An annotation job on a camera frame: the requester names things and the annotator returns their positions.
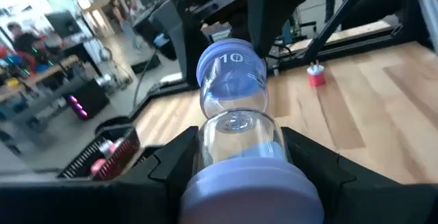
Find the number 10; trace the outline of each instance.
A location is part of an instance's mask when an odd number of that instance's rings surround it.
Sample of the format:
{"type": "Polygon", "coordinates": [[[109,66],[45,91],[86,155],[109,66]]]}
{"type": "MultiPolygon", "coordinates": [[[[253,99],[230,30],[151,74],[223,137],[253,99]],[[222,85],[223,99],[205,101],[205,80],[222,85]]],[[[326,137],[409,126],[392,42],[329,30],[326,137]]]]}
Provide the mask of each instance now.
{"type": "MultiPolygon", "coordinates": [[[[228,55],[224,54],[224,55],[220,56],[219,59],[223,60],[224,63],[227,63],[228,55]]],[[[242,61],[244,61],[244,56],[241,55],[240,53],[232,53],[230,55],[230,59],[234,62],[242,62],[242,61]]]]}

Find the computer monitor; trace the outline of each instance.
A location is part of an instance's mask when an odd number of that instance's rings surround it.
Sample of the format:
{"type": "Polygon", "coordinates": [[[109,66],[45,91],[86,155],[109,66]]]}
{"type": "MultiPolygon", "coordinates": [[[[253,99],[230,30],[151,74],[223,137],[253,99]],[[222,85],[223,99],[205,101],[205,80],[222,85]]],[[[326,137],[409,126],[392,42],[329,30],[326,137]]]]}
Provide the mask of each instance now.
{"type": "Polygon", "coordinates": [[[61,38],[81,32],[81,28],[69,11],[46,14],[45,16],[61,38]]]}

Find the person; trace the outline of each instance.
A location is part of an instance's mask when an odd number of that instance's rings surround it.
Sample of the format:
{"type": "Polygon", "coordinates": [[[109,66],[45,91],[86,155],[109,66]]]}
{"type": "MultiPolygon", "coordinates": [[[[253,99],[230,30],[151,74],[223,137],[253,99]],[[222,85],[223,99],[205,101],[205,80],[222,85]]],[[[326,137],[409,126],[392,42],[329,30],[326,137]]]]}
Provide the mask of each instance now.
{"type": "MultiPolygon", "coordinates": [[[[52,57],[51,52],[55,51],[56,47],[47,47],[43,39],[33,32],[24,32],[17,22],[8,23],[7,28],[14,37],[12,46],[15,52],[22,60],[26,61],[27,70],[30,73],[43,72],[50,67],[49,58],[52,57]]],[[[54,91],[62,85],[63,79],[64,74],[57,72],[42,80],[41,84],[54,91]]]]}
{"type": "Polygon", "coordinates": [[[11,22],[7,25],[8,30],[14,37],[13,47],[15,51],[29,53],[35,56],[39,51],[42,55],[48,54],[44,41],[32,32],[24,32],[17,22],[11,22]]]}
{"type": "Polygon", "coordinates": [[[142,7],[138,7],[137,2],[134,0],[131,0],[131,4],[129,7],[129,15],[131,16],[131,20],[132,22],[134,22],[138,16],[143,12],[143,8],[142,7]]]}
{"type": "Polygon", "coordinates": [[[128,15],[125,12],[125,9],[120,4],[119,0],[109,0],[109,5],[112,8],[112,13],[118,20],[120,27],[123,30],[123,33],[128,37],[128,40],[132,42],[133,49],[136,51],[137,54],[140,54],[137,48],[137,38],[136,34],[134,33],[134,30],[132,29],[132,24],[129,21],[128,15]]]}

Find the purple light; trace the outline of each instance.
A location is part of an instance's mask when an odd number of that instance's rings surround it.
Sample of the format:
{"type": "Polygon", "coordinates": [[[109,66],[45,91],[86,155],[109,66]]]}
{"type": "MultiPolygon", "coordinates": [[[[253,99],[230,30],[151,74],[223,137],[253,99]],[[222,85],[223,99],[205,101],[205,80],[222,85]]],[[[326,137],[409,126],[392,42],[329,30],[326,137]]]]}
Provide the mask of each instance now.
{"type": "Polygon", "coordinates": [[[69,96],[68,98],[70,98],[70,100],[74,103],[77,103],[77,99],[74,96],[69,96]]]}

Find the woman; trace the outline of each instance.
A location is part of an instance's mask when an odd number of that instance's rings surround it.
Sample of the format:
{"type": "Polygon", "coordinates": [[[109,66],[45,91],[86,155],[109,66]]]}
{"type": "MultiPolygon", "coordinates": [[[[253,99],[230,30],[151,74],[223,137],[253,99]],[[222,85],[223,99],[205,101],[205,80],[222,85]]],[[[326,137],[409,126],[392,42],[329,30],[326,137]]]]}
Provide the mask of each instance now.
{"type": "Polygon", "coordinates": [[[133,48],[137,51],[137,53],[140,53],[136,47],[136,34],[132,30],[132,24],[129,21],[129,17],[125,12],[125,9],[120,4],[120,1],[109,0],[109,5],[112,7],[112,13],[120,23],[120,27],[122,28],[123,33],[125,33],[125,35],[128,37],[128,40],[132,42],[133,48]]]}
{"type": "Polygon", "coordinates": [[[131,20],[135,21],[138,16],[144,11],[142,6],[138,6],[136,1],[131,1],[129,6],[129,15],[131,15],[131,20]]]}

